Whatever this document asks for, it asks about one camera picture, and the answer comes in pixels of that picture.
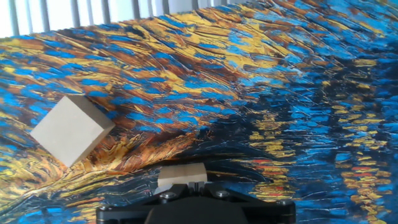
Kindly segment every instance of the tabletop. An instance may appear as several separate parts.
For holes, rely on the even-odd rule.
[[[0,40],[0,220],[93,223],[159,167],[292,198],[298,223],[398,218],[397,1],[234,4]],[[64,95],[116,127],[62,165],[29,135]]]

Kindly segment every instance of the wooden block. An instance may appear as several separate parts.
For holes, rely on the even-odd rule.
[[[64,96],[30,132],[66,166],[84,159],[114,123],[84,96]]]
[[[189,182],[207,182],[206,168],[203,163],[163,167],[157,185],[187,184]]]

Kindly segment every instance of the bolt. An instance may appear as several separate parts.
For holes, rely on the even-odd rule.
[[[160,195],[160,197],[164,199],[172,199],[175,198],[176,196],[177,194],[175,194],[174,192],[164,192]]]
[[[229,192],[225,191],[225,190],[219,190],[216,192],[217,197],[219,198],[225,198],[229,196]]]
[[[293,204],[293,201],[292,201],[291,199],[282,199],[282,200],[277,201],[276,203],[277,203],[278,205],[286,206],[286,205],[291,205],[291,204]]]

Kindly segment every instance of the small wooden block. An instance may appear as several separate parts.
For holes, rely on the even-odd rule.
[[[207,182],[206,168],[203,163],[163,167],[157,185],[187,184],[189,182]]]
[[[30,132],[66,166],[84,159],[114,123],[84,96],[64,96]]]

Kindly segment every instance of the light wooden piece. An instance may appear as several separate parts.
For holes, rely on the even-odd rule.
[[[207,182],[206,168],[203,163],[163,167],[157,185],[187,184],[189,182]]]
[[[64,96],[30,135],[71,167],[84,159],[114,125],[84,96]]]

